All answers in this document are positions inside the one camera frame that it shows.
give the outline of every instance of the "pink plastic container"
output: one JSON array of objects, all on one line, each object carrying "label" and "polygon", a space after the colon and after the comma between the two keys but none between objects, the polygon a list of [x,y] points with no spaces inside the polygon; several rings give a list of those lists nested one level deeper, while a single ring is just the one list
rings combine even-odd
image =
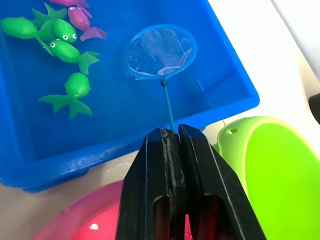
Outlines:
[{"label": "pink plastic container", "polygon": [[[123,181],[80,198],[46,224],[32,240],[114,240]],[[192,240],[186,219],[185,240]]]}]

